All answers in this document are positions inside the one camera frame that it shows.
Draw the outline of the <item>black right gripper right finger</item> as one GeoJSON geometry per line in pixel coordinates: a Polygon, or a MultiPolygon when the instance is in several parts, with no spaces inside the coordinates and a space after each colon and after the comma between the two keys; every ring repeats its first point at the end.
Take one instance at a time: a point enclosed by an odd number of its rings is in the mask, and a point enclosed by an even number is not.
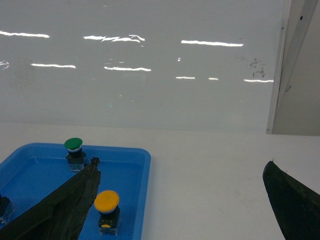
{"type": "Polygon", "coordinates": [[[280,230],[286,240],[320,238],[320,195],[269,161],[263,183],[280,230]]]}

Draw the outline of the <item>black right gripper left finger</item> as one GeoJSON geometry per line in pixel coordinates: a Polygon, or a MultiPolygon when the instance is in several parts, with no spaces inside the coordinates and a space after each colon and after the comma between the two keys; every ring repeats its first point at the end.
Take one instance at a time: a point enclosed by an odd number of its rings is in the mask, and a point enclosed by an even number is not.
{"type": "Polygon", "coordinates": [[[100,160],[72,176],[39,203],[0,230],[2,240],[76,240],[101,180],[100,160]]]}

